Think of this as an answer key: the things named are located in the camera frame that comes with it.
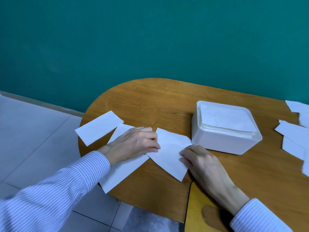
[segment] tiled floor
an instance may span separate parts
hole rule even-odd
[[[81,118],[0,95],[0,198],[36,184],[80,158]],[[132,206],[97,185],[74,208],[61,231],[119,232]]]

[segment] tissue box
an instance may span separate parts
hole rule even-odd
[[[234,110],[242,110],[248,114],[249,118],[257,128],[257,132],[252,138],[241,138],[226,134],[204,131],[199,128],[198,117],[197,117],[198,108],[201,104],[207,106],[225,107]],[[226,152],[235,155],[242,155],[247,150],[252,148],[255,144],[257,144],[259,141],[262,140],[262,135],[257,127],[257,124],[255,123],[250,111],[247,108],[220,104],[220,103],[206,102],[206,101],[197,102],[195,112],[192,117],[191,132],[192,132],[192,144],[201,145],[206,149]]]

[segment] paper sheet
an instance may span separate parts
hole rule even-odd
[[[299,124],[306,128],[309,128],[309,114],[299,113]]]
[[[287,137],[283,137],[282,149],[301,160],[305,159],[306,149],[292,142]]]
[[[309,105],[307,104],[288,100],[286,100],[286,104],[288,105],[291,112],[309,113]]]
[[[298,144],[302,148],[309,150],[309,129],[298,125],[290,124],[286,121],[279,121],[280,124],[275,130],[283,136]]]
[[[89,146],[122,123],[122,119],[116,116],[112,111],[109,111],[82,127],[75,129],[75,131],[86,146]]]
[[[302,173],[309,177],[309,151],[307,150],[305,154],[305,159],[303,163]]]
[[[133,126],[125,124],[119,125],[108,143],[114,141],[117,137],[124,134],[130,128],[133,128]],[[120,162],[112,166],[110,171],[99,181],[103,191],[105,193],[109,192],[148,159],[148,155],[144,154],[142,156],[138,156],[134,159]]]
[[[256,132],[249,116],[241,110],[201,105],[201,121],[204,126],[234,131]]]
[[[161,149],[158,153],[148,153],[148,156],[170,175],[182,181],[188,168],[179,161],[179,158],[181,158],[179,152],[185,147],[192,145],[191,140],[186,136],[171,133],[160,128],[157,128],[156,132]]]

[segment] round table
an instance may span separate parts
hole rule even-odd
[[[80,126],[112,110],[125,124],[151,126],[154,130],[159,127],[191,138],[191,118],[199,100],[242,106],[251,111],[263,140],[241,156],[211,152],[250,198],[260,199],[293,230],[305,228],[309,218],[308,177],[301,173],[301,160],[281,150],[282,136],[273,130],[278,119],[298,123],[297,115],[289,111],[284,101],[176,80],[146,78],[104,92],[89,106]],[[79,138],[81,156],[105,145],[112,133],[88,147]],[[188,173],[179,182],[149,159],[109,194],[184,222],[191,182]]]

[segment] striped shirt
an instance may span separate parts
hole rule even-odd
[[[0,231],[58,231],[74,206],[110,169],[93,151],[11,199],[0,199]],[[292,231],[259,200],[250,200],[230,223],[240,231]]]

